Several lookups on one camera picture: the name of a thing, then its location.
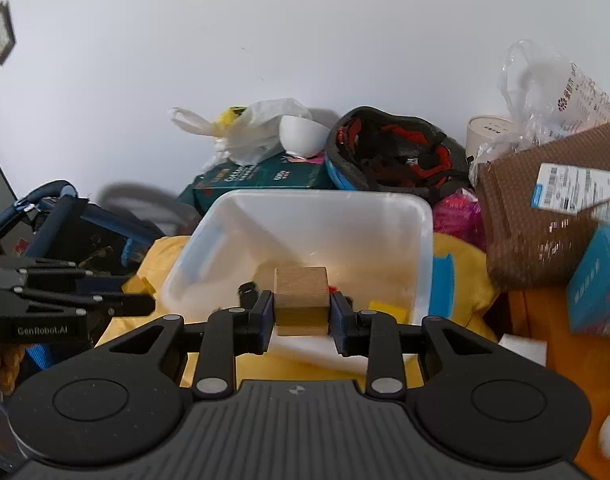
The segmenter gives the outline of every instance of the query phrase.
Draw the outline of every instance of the white plastic bag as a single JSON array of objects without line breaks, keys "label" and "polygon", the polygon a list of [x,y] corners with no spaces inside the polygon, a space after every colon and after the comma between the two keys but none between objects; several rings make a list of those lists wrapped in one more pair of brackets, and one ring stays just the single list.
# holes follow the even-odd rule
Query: white plastic bag
[{"label": "white plastic bag", "polygon": [[210,123],[185,108],[172,108],[170,120],[191,134],[214,138],[216,154],[205,164],[201,174],[229,158],[235,164],[251,166],[283,150],[278,124],[283,115],[311,119],[311,113],[291,98],[259,101],[226,128]]},{"label": "white plastic bag", "polygon": [[482,144],[469,167],[476,184],[478,163],[610,122],[610,98],[566,57],[531,40],[512,44],[498,88],[516,133]]}]

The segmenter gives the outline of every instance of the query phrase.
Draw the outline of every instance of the framed wall object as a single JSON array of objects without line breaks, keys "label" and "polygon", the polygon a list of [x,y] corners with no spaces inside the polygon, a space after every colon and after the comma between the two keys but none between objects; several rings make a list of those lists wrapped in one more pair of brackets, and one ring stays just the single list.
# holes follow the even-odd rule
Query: framed wall object
[{"label": "framed wall object", "polygon": [[10,8],[7,2],[0,3],[0,66],[10,55],[16,43],[12,20],[10,19]]}]

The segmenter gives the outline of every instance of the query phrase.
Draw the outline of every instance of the blue box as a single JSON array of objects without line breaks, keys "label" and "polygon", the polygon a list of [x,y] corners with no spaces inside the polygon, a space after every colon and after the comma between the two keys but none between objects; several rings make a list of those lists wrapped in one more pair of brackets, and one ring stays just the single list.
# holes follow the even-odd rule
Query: blue box
[{"label": "blue box", "polygon": [[600,226],[567,285],[569,328],[610,335],[610,227]]}]

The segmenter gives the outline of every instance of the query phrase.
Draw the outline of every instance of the ribbed black surface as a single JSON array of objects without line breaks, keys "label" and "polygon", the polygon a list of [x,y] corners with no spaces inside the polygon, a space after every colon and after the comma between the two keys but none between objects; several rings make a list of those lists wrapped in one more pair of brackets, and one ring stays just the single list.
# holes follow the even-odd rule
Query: ribbed black surface
[{"label": "ribbed black surface", "polygon": [[178,433],[131,463],[65,471],[30,462],[16,480],[568,479],[565,463],[522,474],[464,465],[427,444],[404,409],[363,397],[352,381],[244,381],[195,405]]}]

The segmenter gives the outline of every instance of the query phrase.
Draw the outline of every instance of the magenta plastic package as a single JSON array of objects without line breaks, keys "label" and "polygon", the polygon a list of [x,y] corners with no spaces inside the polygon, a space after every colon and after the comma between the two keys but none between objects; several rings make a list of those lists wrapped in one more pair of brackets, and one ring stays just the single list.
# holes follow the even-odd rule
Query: magenta plastic package
[{"label": "magenta plastic package", "polygon": [[452,235],[485,251],[485,229],[476,195],[464,187],[434,206],[434,232]]}]

